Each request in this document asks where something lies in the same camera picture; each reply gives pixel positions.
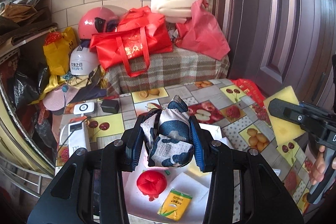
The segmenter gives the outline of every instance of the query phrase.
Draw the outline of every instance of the red bag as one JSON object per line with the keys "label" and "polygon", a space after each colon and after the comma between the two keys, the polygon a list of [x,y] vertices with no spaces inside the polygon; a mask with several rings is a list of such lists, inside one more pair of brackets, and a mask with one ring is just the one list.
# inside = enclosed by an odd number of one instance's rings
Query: red bag
{"label": "red bag", "polygon": [[230,51],[229,44],[214,15],[202,8],[202,2],[206,3],[206,0],[197,0],[192,4],[191,19],[184,24],[176,24],[181,37],[176,46],[222,60]]}
{"label": "red bag", "polygon": [[257,85],[248,79],[231,80],[237,87],[239,87],[246,95],[251,97],[258,105],[264,107],[265,97],[261,94]]}
{"label": "red bag", "polygon": [[[90,51],[96,51],[102,67],[124,63],[127,74],[136,77],[150,66],[149,54],[172,52],[164,15],[154,14],[148,6],[129,10],[120,20],[116,32],[92,35]],[[144,56],[146,69],[131,72],[128,60]]]}

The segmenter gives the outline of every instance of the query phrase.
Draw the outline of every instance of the fruit-patterned tablecloth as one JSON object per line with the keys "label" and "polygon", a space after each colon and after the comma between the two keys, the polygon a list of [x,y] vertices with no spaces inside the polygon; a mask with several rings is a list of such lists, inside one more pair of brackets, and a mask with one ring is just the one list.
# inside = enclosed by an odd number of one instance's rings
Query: fruit-patterned tablecloth
{"label": "fruit-patterned tablecloth", "polygon": [[[242,151],[249,147],[258,149],[272,168],[281,170],[279,178],[300,211],[306,210],[308,203],[305,197],[311,186],[308,171],[312,163],[295,141],[278,147],[264,110],[228,79],[166,86],[111,97],[119,102],[120,108],[117,114],[103,112],[100,106],[101,99],[86,101],[96,103],[96,110],[90,115],[91,119],[88,122],[91,149],[104,148],[112,141],[121,138],[126,129],[134,126],[138,115],[146,114],[152,108],[166,108],[175,95],[179,95],[186,102],[189,113],[195,115],[200,123],[218,125],[222,136],[226,136],[235,149]],[[60,130],[75,117],[74,105],[70,104],[65,108]],[[63,130],[60,143],[68,135],[67,128]],[[68,159],[67,149],[64,146],[59,151],[56,171]],[[237,185],[233,222],[239,220],[239,192]],[[132,222],[150,222],[132,219]]]}

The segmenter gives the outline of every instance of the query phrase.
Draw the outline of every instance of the hand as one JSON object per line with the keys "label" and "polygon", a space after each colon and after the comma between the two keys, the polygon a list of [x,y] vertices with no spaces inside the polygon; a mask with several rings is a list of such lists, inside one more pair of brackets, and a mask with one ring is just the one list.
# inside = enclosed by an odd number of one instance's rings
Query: hand
{"label": "hand", "polygon": [[[325,146],[323,145],[320,146],[317,159],[313,165],[312,170],[309,173],[310,182],[312,185],[315,185],[317,182],[321,182],[324,178],[324,171],[326,168],[326,164],[323,159],[323,154],[325,149],[326,149]],[[332,168],[336,170],[336,158],[334,158],[333,160]]]}

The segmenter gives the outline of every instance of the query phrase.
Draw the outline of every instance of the red tomato pincushion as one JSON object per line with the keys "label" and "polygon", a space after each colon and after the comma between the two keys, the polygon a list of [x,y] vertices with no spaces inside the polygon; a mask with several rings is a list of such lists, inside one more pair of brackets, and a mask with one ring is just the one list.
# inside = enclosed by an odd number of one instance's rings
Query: red tomato pincushion
{"label": "red tomato pincushion", "polygon": [[160,172],[148,170],[139,175],[136,185],[144,195],[149,196],[149,201],[153,201],[166,189],[167,180]]}

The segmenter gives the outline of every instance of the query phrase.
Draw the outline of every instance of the blue and white fabric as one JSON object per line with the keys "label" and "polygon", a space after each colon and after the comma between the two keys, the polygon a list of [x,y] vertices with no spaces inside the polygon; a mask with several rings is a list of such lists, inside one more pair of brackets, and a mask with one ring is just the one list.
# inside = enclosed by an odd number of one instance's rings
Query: blue and white fabric
{"label": "blue and white fabric", "polygon": [[176,95],[164,110],[151,110],[140,125],[148,150],[148,166],[181,167],[193,157],[188,106]]}

